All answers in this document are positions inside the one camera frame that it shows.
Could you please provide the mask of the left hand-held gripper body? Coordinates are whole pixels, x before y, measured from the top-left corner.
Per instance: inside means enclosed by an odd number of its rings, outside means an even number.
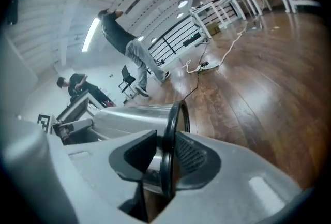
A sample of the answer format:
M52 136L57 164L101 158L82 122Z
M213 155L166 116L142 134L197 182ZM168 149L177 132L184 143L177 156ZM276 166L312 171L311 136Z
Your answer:
M45 133L58 136L61 139L63 145L69 143L68 136L61 135L60 126L64 124L64 121L57 120L54 115L39 114L37 118L37 124L41 126Z

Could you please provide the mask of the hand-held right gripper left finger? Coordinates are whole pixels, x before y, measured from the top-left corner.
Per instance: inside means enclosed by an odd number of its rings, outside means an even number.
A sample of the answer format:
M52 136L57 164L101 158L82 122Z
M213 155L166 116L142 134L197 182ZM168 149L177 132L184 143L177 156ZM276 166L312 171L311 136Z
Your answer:
M156 147L153 130L63 145L37 124L1 122L1 165L41 223L144 223L143 174Z

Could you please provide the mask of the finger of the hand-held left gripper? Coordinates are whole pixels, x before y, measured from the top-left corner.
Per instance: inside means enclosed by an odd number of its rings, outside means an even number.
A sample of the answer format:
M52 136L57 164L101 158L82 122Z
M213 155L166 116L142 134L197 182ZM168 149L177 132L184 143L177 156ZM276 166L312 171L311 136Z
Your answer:
M93 125L92 119L87 118L87 119L83 119L83 120L64 123L64 124L62 124L62 128L66 132L75 132L75 131L79 131L81 129L86 129L88 127L91 127L92 125Z
M105 141L109 138L94 131L92 128L80 129L69 135L68 144L84 144L98 141Z

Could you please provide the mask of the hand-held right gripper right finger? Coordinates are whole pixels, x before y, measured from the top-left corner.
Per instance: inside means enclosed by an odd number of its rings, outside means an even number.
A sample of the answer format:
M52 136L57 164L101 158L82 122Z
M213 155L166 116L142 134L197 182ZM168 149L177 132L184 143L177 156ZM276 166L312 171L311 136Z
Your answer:
M178 132L176 155L184 175L155 223L281 223L302 201L297 182L247 148Z

